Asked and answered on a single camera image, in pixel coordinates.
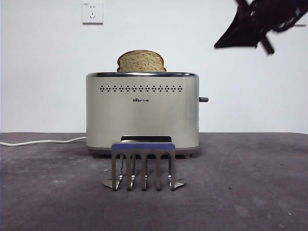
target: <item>stainless steel toaster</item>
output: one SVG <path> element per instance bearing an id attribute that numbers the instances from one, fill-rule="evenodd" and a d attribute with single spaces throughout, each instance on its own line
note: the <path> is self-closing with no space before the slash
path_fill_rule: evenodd
<path id="1" fill-rule="evenodd" d="M 199 146 L 199 77 L 191 73 L 87 75 L 87 147 L 109 154 L 115 142 L 173 142 L 176 154 Z"/>

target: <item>toast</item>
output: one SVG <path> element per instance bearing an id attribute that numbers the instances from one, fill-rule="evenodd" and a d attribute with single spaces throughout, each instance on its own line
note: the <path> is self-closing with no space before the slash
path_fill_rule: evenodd
<path id="1" fill-rule="evenodd" d="M 118 60 L 117 72 L 165 72 L 164 59 L 158 53 L 146 50 L 129 51 Z"/>

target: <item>power cord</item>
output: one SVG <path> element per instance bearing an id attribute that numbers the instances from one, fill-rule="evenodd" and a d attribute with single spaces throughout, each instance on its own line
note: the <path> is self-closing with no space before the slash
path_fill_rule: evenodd
<path id="1" fill-rule="evenodd" d="M 23 143 L 5 143 L 5 142 L 0 142 L 0 145 L 4 145 L 4 146 L 9 146 L 9 147 L 15 147 L 15 146 L 22 146 L 22 145 L 27 145 L 27 144 L 33 144 L 33 143 L 70 143 L 70 142 L 74 142 L 74 141 L 79 141 L 79 140 L 84 140 L 87 137 L 78 137 L 78 138 L 74 138 L 71 140 L 67 140 L 67 141 L 53 141 L 53 140 L 45 140 L 45 141 L 29 141 L 29 142 L 23 142 Z"/>

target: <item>toaster top rim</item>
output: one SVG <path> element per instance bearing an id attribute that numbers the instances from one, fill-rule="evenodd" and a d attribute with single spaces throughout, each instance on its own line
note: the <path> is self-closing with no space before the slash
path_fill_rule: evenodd
<path id="1" fill-rule="evenodd" d="M 97 72 L 87 74 L 91 77 L 193 77 L 199 78 L 197 74 L 188 72 Z"/>

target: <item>bread crust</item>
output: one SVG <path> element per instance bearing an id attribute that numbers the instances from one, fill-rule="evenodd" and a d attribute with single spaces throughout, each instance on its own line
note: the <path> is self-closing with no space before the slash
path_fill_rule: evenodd
<path id="1" fill-rule="evenodd" d="M 149 51 L 149 50 L 133 50 L 133 51 L 128 51 L 128 52 L 126 52 L 126 53 L 124 53 L 124 54 L 122 54 L 118 59 L 117 59 L 117 64 L 118 64 L 118 68 L 117 68 L 117 72 L 120 72 L 120 70 L 121 70 L 121 66 L 120 66 L 120 60 L 121 60 L 121 58 L 123 58 L 123 56 L 126 56 L 127 54 L 130 54 L 130 53 L 134 53 L 134 52 L 136 52 L 136 51 L 144 51 L 144 52 L 150 52 L 150 53 L 154 53 L 154 54 L 156 54 L 158 57 L 159 57 L 159 59 L 161 60 L 161 62 L 162 62 L 162 68 L 163 68 L 163 70 L 166 72 L 167 70 L 165 69 L 165 67 L 164 67 L 164 59 L 163 59 L 163 57 L 160 55 L 160 54 L 158 54 L 158 53 L 156 53 L 156 52 L 154 52 L 154 51 Z"/>

